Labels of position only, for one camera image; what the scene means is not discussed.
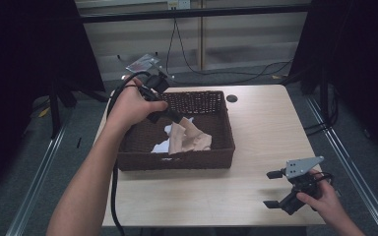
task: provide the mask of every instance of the wall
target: wall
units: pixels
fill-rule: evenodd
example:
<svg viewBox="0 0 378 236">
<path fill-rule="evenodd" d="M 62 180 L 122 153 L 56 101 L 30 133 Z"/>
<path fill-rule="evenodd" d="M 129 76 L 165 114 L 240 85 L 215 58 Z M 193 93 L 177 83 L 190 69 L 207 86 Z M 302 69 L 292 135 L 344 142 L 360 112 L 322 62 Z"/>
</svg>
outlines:
<svg viewBox="0 0 378 236">
<path fill-rule="evenodd" d="M 76 0 L 82 15 L 166 10 L 166 1 Z M 191 8 L 248 7 L 309 3 L 295 1 L 192 0 Z M 258 66 L 293 58 L 306 13 L 177 19 L 188 64 L 194 70 Z M 144 54 L 157 53 L 165 67 L 174 21 L 85 24 L 104 80 L 118 79 Z M 170 74 L 187 72 L 177 35 L 169 52 Z"/>
</svg>

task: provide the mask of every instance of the table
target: table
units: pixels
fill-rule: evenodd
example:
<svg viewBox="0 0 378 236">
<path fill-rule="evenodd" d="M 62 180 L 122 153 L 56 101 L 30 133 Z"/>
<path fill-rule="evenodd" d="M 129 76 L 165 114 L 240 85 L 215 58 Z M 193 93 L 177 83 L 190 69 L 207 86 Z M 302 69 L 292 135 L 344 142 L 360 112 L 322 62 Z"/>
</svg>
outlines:
<svg viewBox="0 0 378 236">
<path fill-rule="evenodd" d="M 324 224 L 309 206 L 294 215 L 267 209 L 290 193 L 285 178 L 266 173 L 290 159 L 315 154 L 283 86 L 169 88 L 167 91 L 222 90 L 235 152 L 229 169 L 119 171 L 116 210 L 123 226 L 299 226 Z M 99 131 L 104 125 L 102 119 Z M 103 226 L 113 226 L 109 201 Z"/>
</svg>

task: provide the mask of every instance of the human hand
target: human hand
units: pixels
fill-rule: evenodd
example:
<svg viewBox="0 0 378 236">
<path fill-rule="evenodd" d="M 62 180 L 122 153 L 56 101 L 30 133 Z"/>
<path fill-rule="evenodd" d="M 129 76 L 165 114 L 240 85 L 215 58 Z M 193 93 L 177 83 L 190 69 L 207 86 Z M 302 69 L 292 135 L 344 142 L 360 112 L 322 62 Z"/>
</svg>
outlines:
<svg viewBox="0 0 378 236">
<path fill-rule="evenodd" d="M 109 113 L 107 125 L 129 129 L 132 125 L 143 121 L 150 113 L 167 108 L 165 101 L 145 101 L 135 88 L 141 85 L 138 79 L 133 79 L 126 85 Z"/>
<path fill-rule="evenodd" d="M 310 170 L 316 178 L 321 178 L 317 170 Z M 324 221 L 337 230 L 340 235 L 363 235 L 358 227 L 352 222 L 344 210 L 336 191 L 326 180 L 318 182 L 320 198 L 314 199 L 305 193 L 297 193 L 296 197 L 318 211 Z"/>
</svg>

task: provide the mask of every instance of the tabletop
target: tabletop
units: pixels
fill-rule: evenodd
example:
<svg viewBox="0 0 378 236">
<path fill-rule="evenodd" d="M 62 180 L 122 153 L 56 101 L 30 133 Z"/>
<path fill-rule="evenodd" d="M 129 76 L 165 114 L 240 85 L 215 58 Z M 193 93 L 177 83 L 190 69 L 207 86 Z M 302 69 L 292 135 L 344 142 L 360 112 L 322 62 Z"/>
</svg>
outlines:
<svg viewBox="0 0 378 236">
<path fill-rule="evenodd" d="M 149 227 L 324 224 L 309 206 L 288 215 L 263 204 L 281 201 L 292 187 L 284 177 L 268 179 L 267 172 L 285 168 L 287 160 L 315 156 L 285 87 L 169 88 L 166 92 L 202 90 L 221 90 L 224 96 L 237 97 L 236 102 L 226 102 L 235 142 L 231 167 L 119 171 L 119 222 Z M 109 202 L 103 226 L 114 225 Z"/>
</svg>

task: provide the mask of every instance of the brown basket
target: brown basket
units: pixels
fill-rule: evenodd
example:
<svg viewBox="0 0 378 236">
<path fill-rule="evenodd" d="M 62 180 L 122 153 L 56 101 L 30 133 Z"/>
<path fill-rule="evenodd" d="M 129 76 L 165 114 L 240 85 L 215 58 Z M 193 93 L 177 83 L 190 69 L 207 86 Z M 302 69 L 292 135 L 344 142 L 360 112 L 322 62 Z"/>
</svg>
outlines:
<svg viewBox="0 0 378 236">
<path fill-rule="evenodd" d="M 171 121 L 160 118 L 153 124 L 146 119 L 135 125 L 121 143 L 118 152 L 120 170 L 221 169 L 231 166 L 235 144 L 222 91 L 166 92 L 160 98 L 185 117 L 194 117 L 195 126 L 213 137 L 211 150 L 172 155 L 151 153 L 155 145 L 168 139 L 164 127 Z"/>
</svg>

